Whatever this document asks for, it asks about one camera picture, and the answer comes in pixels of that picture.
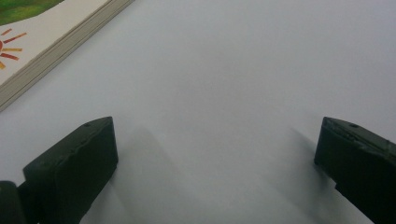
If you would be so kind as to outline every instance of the book cover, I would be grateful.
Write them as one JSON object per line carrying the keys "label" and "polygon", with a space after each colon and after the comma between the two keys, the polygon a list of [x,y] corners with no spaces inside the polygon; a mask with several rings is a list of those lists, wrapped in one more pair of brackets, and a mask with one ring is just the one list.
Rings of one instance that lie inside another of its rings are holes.
{"label": "book cover", "polygon": [[0,110],[131,0],[2,0]]}

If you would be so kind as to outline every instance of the white surface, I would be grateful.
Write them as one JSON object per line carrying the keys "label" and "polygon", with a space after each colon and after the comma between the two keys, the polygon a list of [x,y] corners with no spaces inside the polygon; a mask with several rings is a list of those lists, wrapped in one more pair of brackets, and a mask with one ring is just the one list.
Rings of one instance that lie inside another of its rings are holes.
{"label": "white surface", "polygon": [[115,120],[82,223],[371,223],[313,165],[324,116],[396,141],[394,1],[136,0],[0,114],[0,179]]}

